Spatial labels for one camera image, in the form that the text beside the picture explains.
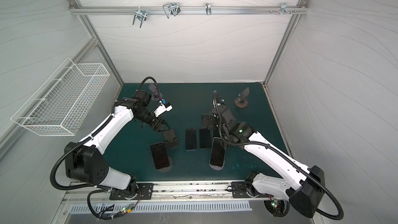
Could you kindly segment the black phone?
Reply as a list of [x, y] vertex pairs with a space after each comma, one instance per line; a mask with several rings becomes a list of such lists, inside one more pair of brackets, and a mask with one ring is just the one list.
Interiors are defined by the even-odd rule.
[[209, 165], [224, 166], [226, 148], [221, 138], [213, 138]]
[[167, 149], [165, 143], [157, 143], [150, 146], [155, 168], [161, 169], [169, 166]]

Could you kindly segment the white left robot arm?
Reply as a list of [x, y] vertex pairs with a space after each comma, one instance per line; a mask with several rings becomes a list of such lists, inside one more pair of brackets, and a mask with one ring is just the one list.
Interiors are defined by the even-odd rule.
[[[171, 103], [161, 99], [152, 111], [147, 110], [148, 104], [147, 100], [138, 98], [124, 97], [115, 101], [112, 112], [95, 130], [78, 143], [71, 142], [65, 147], [64, 155], [51, 170], [52, 186], [65, 191], [85, 187], [130, 189], [132, 176], [111, 168], [103, 155], [116, 135], [133, 119], [148, 124], [155, 132], [160, 132], [167, 125], [160, 116], [172, 110]], [[62, 163], [65, 164], [67, 177], [79, 180], [80, 185], [63, 186], [57, 182], [56, 172]]]

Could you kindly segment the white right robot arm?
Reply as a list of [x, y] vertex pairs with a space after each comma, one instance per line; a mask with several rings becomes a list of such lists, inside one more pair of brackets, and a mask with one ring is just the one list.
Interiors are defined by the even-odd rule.
[[226, 105], [218, 104], [210, 113], [209, 120], [224, 144], [241, 147], [280, 175], [275, 178], [252, 172], [244, 181], [246, 194], [252, 198], [267, 195], [286, 200], [297, 212], [312, 218], [324, 195], [319, 186], [300, 172], [310, 173], [312, 169], [287, 156], [249, 124], [238, 122]]

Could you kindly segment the wood ring phone stand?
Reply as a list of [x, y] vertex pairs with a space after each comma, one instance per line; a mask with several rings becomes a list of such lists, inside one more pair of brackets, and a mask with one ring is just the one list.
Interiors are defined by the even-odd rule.
[[239, 108], [246, 108], [248, 106], [248, 101], [246, 97], [250, 94], [250, 89], [247, 87], [241, 93], [238, 94], [238, 97], [235, 99], [234, 104]]

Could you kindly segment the black phone stand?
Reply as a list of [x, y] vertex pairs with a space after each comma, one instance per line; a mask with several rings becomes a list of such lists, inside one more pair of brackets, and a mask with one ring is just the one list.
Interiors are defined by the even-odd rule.
[[185, 130], [185, 149], [186, 151], [196, 150], [197, 145], [197, 129], [186, 128]]

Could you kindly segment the phone with pink case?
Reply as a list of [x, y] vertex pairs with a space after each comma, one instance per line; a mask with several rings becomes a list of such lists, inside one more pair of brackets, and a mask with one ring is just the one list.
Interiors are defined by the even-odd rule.
[[212, 138], [211, 131], [207, 128], [199, 129], [199, 142], [201, 149], [211, 149]]

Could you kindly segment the black folding stand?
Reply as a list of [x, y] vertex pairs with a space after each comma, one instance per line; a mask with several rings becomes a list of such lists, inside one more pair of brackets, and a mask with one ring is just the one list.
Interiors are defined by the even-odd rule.
[[179, 146], [179, 141], [174, 129], [163, 131], [162, 135], [167, 149], [173, 149]]

